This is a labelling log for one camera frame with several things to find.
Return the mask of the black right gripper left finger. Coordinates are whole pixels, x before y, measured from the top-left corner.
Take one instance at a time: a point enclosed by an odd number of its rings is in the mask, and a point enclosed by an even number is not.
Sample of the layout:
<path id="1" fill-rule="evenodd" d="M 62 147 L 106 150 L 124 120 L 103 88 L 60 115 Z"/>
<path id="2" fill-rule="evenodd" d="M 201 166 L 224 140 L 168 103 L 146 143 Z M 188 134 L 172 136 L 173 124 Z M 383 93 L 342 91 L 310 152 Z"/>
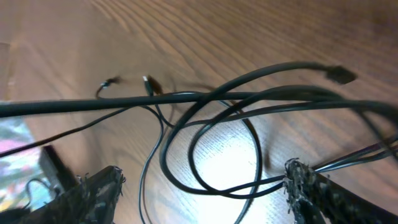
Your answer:
<path id="1" fill-rule="evenodd" d="M 107 166 L 28 215 L 19 224 L 113 224 L 116 205 L 126 178 L 116 166 Z"/>

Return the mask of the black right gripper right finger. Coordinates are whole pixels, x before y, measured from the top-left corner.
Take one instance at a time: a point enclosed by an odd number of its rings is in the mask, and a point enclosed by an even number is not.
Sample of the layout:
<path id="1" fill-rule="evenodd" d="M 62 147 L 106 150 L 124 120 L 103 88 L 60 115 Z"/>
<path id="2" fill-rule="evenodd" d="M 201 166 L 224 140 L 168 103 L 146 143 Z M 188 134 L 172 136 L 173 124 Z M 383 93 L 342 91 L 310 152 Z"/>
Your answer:
<path id="1" fill-rule="evenodd" d="M 284 187 L 295 223 L 397 223 L 397 215 L 346 190 L 296 158 L 285 163 Z"/>

